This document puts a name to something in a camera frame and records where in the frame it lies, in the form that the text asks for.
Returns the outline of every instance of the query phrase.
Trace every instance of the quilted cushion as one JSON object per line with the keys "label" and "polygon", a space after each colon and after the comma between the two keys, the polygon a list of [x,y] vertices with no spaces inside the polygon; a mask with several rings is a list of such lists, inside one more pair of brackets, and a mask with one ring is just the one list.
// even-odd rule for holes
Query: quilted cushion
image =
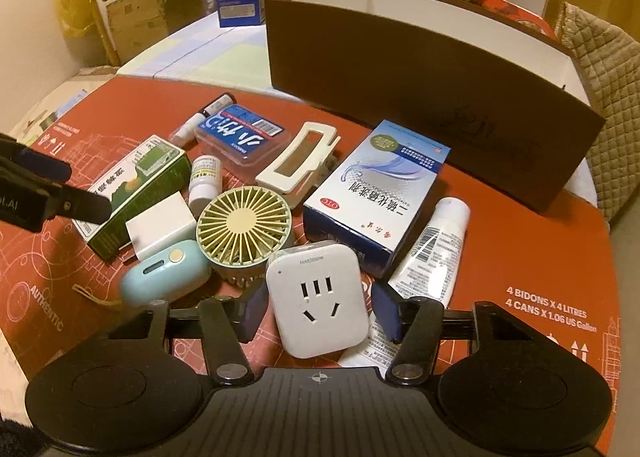
{"label": "quilted cushion", "polygon": [[598,207],[610,220],[640,183],[640,44],[566,2],[556,36],[575,53],[606,118],[587,161]]}

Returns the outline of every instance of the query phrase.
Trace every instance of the clear plastic case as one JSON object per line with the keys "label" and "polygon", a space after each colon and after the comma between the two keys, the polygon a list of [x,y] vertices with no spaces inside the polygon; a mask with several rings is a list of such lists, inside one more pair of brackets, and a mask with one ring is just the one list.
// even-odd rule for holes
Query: clear plastic case
{"label": "clear plastic case", "polygon": [[218,157],[223,167],[245,184],[267,168],[287,147],[284,127],[239,104],[232,104],[196,127],[202,153]]}

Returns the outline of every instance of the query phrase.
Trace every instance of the yellow fan grille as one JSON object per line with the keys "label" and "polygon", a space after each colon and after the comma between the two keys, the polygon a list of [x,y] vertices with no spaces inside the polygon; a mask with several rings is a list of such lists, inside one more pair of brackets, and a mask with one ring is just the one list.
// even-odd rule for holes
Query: yellow fan grille
{"label": "yellow fan grille", "polygon": [[[202,212],[196,230],[200,249],[222,269],[264,265],[290,234],[289,206],[277,193],[261,186],[240,186],[220,194]],[[219,273],[229,277],[226,271]]]}

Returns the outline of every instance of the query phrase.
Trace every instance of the tan cardboard box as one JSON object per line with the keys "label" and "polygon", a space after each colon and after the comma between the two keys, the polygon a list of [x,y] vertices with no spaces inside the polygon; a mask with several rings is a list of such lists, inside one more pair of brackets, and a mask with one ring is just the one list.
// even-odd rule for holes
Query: tan cardboard box
{"label": "tan cardboard box", "polygon": [[266,17],[275,88],[431,137],[539,212],[604,124],[568,49],[460,0],[267,0]]}
{"label": "tan cardboard box", "polygon": [[122,63],[204,16],[202,0],[116,0],[107,7]]}

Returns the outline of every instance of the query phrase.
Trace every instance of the white charger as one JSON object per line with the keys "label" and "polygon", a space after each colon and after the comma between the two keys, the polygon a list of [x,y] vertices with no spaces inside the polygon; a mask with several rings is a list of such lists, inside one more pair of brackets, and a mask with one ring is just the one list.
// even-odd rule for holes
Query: white charger
{"label": "white charger", "polygon": [[127,220],[126,226],[140,261],[178,242],[196,239],[196,219],[180,192]]}
{"label": "white charger", "polygon": [[358,257],[334,241],[277,251],[267,287],[280,339],[295,358],[359,344],[369,332]]}

